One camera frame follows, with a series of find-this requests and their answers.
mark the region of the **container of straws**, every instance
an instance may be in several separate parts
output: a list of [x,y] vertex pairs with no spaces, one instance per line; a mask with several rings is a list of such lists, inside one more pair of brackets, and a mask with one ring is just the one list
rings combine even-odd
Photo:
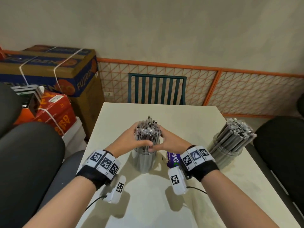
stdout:
[[[157,121],[150,116],[145,121],[139,122],[135,131],[136,140],[150,140],[153,145],[159,144],[161,131],[157,126]],[[135,169],[141,173],[149,172],[155,163],[157,152],[149,152],[149,146],[141,146],[132,150],[132,162]]]
[[253,129],[244,121],[229,118],[222,130],[213,137],[208,150],[218,168],[222,170],[239,156],[243,147],[255,137]]

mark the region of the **wall socket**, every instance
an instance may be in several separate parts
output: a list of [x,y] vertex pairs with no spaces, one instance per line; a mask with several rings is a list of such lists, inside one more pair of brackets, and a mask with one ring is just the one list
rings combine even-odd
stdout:
[[114,92],[106,92],[106,91],[104,91],[104,92],[103,92],[103,95],[104,95],[105,97],[113,97],[113,96],[114,96]]

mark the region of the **purple package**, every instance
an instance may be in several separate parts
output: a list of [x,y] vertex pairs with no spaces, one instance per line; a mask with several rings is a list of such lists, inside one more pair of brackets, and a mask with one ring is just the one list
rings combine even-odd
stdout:
[[179,166],[180,164],[180,155],[177,154],[177,153],[170,153],[170,152],[167,152],[168,154],[168,163],[167,163],[167,166],[169,168],[173,168],[173,167],[176,167],[176,166]]

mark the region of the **white table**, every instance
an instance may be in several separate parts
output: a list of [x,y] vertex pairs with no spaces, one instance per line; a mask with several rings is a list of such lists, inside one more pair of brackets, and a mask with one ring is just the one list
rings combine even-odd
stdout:
[[[192,144],[205,147],[225,123],[218,109],[211,106],[104,103],[82,163],[95,149],[105,148],[148,115]],[[207,195],[195,189],[189,189],[184,196],[173,193],[162,154],[166,156],[165,151],[158,153],[157,167],[148,174],[134,170],[128,162],[130,153],[119,157],[122,165],[118,173],[127,178],[120,202],[113,205],[98,200],[83,214],[77,227],[225,227]],[[300,227],[247,150],[223,173],[279,227]],[[195,179],[187,184],[203,189]]]

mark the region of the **wire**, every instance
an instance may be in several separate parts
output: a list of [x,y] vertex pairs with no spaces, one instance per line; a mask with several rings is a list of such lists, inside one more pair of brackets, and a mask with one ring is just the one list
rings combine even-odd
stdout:
[[87,211],[87,209],[89,209],[89,207],[90,207],[91,205],[93,205],[94,202],[96,202],[98,199],[104,199],[104,198],[106,198],[106,197],[107,197],[107,195],[106,195],[106,196],[101,196],[101,197],[97,198],[96,200],[94,200],[94,201],[86,208],[85,211]]
[[193,187],[193,186],[186,186],[186,188],[197,189],[197,190],[202,191],[203,193],[207,194],[205,191],[203,191],[203,190],[201,190],[201,189],[199,189],[199,188],[195,188],[195,187]]

